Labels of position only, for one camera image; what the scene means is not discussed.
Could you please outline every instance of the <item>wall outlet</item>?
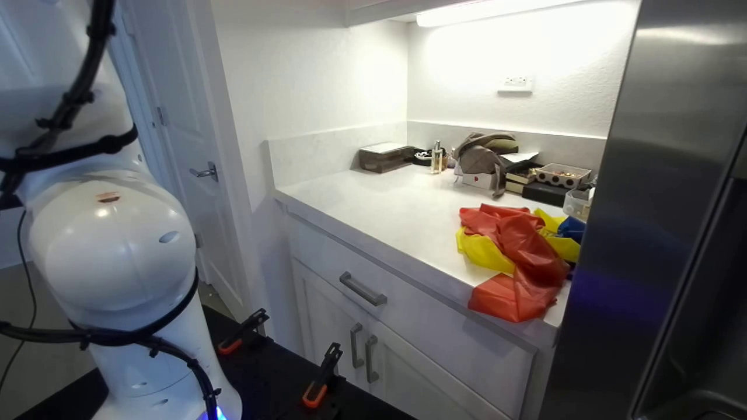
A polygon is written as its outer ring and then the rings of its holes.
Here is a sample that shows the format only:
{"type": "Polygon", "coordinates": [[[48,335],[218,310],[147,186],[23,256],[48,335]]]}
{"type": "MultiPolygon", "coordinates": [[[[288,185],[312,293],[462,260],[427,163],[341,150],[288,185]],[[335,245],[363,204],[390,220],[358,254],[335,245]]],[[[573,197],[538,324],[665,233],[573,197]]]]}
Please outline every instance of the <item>wall outlet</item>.
{"type": "Polygon", "coordinates": [[[497,83],[497,93],[532,93],[536,77],[503,77],[497,83]]]}

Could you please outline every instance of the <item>yellow object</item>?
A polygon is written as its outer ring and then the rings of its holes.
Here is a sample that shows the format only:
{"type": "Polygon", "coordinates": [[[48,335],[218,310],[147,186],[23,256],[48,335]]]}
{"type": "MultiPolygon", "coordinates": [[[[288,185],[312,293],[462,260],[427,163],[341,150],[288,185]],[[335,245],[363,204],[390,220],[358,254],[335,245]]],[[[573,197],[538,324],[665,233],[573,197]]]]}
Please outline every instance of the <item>yellow object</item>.
{"type": "Polygon", "coordinates": [[[557,254],[563,261],[577,265],[579,254],[582,254],[582,245],[577,241],[573,241],[573,238],[561,238],[558,237],[558,228],[565,221],[565,217],[563,220],[553,217],[542,207],[536,207],[536,217],[539,217],[544,221],[544,228],[539,228],[539,237],[557,251],[557,254]]]}
{"type": "Polygon", "coordinates": [[[539,237],[557,251],[563,261],[579,265],[582,245],[573,238],[561,238],[550,227],[539,228],[539,237]]]}
{"type": "Polygon", "coordinates": [[[561,224],[565,221],[565,217],[558,220],[558,217],[550,214],[550,212],[542,210],[542,207],[536,207],[536,217],[539,217],[539,220],[544,221],[544,228],[550,228],[550,231],[557,233],[557,237],[558,237],[561,224]]]}
{"type": "Polygon", "coordinates": [[[459,231],[459,251],[474,265],[495,268],[499,273],[515,273],[516,267],[497,245],[487,237],[467,237],[464,228],[459,231]]]}

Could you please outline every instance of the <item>upper cabinet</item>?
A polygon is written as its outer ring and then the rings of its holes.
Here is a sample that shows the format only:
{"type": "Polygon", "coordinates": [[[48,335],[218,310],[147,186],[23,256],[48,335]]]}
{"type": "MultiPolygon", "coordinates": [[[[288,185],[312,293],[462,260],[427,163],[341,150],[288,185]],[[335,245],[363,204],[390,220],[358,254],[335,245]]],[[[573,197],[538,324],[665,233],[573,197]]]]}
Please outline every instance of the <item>upper cabinet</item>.
{"type": "Polygon", "coordinates": [[[394,16],[419,14],[464,0],[347,0],[347,27],[363,27],[394,16]]]}

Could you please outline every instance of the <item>under-cabinet light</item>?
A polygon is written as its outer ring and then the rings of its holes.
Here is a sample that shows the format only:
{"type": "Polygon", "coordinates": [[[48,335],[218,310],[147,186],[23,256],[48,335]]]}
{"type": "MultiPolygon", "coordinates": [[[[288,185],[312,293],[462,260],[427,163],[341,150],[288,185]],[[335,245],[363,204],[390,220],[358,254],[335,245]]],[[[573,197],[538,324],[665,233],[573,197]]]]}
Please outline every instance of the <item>under-cabinet light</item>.
{"type": "Polygon", "coordinates": [[[505,16],[505,14],[523,14],[523,11],[546,10],[546,8],[570,4],[570,3],[579,3],[579,0],[471,0],[471,3],[421,11],[415,20],[421,28],[435,28],[435,27],[454,27],[454,24],[478,22],[478,20],[505,16]]]}

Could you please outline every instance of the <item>cabinet drawer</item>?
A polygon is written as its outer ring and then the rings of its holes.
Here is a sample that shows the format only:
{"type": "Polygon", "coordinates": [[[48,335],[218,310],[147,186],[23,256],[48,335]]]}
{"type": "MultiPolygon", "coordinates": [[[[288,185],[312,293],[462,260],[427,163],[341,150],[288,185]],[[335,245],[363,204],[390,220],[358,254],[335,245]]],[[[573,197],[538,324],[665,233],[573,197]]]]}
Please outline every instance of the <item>cabinet drawer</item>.
{"type": "Polygon", "coordinates": [[[522,415],[532,353],[454,310],[385,267],[291,217],[292,254],[511,417],[522,415]]]}

